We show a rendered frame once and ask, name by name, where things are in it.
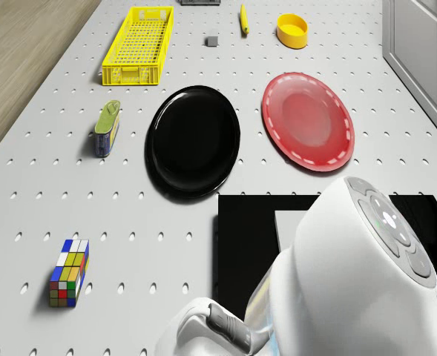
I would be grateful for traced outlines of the red plate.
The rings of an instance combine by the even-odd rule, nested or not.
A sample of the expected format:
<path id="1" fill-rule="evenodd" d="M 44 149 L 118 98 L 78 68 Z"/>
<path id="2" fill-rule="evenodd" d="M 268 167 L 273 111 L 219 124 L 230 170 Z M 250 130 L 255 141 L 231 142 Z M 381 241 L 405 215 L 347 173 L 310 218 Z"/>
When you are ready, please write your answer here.
<path id="1" fill-rule="evenodd" d="M 335 171 L 352 156 L 355 131 L 349 111 L 336 93 L 310 75 L 273 78 L 263 94 L 262 116 L 274 144 L 304 168 Z"/>

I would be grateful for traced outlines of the yellow basket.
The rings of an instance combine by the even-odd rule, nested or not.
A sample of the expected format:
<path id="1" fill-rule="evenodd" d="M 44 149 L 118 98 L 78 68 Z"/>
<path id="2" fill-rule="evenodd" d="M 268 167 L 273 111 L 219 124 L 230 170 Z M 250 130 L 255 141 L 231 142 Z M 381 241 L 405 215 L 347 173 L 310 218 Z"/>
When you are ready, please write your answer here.
<path id="1" fill-rule="evenodd" d="M 174 8 L 132 7 L 102 62 L 103 85 L 158 85 Z"/>

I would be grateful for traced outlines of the black stove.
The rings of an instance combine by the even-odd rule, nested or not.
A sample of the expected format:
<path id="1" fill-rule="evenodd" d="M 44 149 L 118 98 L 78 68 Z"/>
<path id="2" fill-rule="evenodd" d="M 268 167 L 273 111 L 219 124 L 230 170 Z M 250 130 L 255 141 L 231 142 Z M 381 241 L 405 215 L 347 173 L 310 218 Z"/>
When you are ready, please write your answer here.
<path id="1" fill-rule="evenodd" d="M 315 195 L 222 195 L 214 219 L 212 298 L 239 318 L 279 253 L 276 211 L 307 211 Z M 437 201 L 432 195 L 390 196 L 418 235 L 437 274 Z"/>

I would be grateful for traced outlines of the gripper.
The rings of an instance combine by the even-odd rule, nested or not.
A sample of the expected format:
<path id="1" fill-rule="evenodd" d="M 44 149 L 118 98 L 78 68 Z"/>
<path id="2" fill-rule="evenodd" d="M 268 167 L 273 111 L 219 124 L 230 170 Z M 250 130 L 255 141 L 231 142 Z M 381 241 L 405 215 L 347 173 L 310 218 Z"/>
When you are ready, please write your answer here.
<path id="1" fill-rule="evenodd" d="M 230 323 L 217 333 L 208 325 L 209 306 L 226 316 Z M 184 306 L 171 319 L 158 339 L 155 356 L 252 356 L 252 333 L 246 324 L 219 303 L 207 297 L 198 297 Z"/>

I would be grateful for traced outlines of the black plate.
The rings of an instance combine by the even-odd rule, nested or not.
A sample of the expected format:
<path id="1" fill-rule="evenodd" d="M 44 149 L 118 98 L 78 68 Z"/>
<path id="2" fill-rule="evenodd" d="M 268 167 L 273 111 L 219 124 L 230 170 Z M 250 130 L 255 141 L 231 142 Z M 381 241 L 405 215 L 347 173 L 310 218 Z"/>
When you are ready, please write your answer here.
<path id="1" fill-rule="evenodd" d="M 160 106 L 147 132 L 145 160 L 154 184 L 181 199 L 203 197 L 228 178 L 240 147 L 240 124 L 218 90 L 194 85 Z"/>

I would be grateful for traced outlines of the flat-sided can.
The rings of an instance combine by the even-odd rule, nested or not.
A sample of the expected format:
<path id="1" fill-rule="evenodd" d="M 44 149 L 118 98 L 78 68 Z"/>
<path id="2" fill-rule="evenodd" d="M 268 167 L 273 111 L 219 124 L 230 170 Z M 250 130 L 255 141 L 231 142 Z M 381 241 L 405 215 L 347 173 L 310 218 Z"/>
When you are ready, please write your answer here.
<path id="1" fill-rule="evenodd" d="M 119 110 L 119 100 L 107 102 L 102 109 L 94 128 L 95 153 L 98 157 L 106 157 L 112 150 L 119 128 Z"/>

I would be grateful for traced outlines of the white cabinet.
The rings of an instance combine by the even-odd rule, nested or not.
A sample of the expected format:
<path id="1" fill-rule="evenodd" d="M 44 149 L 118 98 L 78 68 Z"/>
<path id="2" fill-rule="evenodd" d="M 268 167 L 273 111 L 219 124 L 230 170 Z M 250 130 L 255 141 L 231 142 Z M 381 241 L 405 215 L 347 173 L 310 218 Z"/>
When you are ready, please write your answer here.
<path id="1" fill-rule="evenodd" d="M 382 0 L 382 46 L 437 127 L 437 0 Z"/>

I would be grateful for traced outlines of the yellow bowl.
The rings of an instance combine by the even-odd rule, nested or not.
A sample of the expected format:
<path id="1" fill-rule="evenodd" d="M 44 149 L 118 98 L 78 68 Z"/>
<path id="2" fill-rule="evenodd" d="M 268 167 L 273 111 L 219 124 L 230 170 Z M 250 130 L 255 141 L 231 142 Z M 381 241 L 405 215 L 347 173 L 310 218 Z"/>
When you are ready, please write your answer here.
<path id="1" fill-rule="evenodd" d="M 307 45 L 308 24 L 294 13 L 284 13 L 277 19 L 277 37 L 287 47 L 301 49 Z"/>

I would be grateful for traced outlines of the puzzle cube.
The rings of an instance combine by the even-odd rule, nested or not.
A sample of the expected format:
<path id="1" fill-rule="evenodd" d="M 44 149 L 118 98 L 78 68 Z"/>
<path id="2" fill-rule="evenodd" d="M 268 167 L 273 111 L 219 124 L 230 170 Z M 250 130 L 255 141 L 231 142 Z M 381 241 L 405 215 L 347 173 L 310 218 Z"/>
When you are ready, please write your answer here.
<path id="1" fill-rule="evenodd" d="M 67 239 L 49 281 L 49 305 L 75 307 L 89 263 L 89 240 Z"/>

